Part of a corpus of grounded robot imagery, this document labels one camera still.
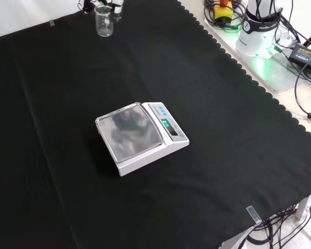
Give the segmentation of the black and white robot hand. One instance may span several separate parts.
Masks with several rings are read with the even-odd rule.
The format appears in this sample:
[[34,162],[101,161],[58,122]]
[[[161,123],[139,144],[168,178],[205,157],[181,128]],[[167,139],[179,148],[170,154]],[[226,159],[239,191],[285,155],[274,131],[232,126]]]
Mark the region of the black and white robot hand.
[[90,13],[96,6],[109,6],[113,9],[113,12],[120,13],[122,11],[123,3],[124,0],[79,0],[77,7],[85,13]]

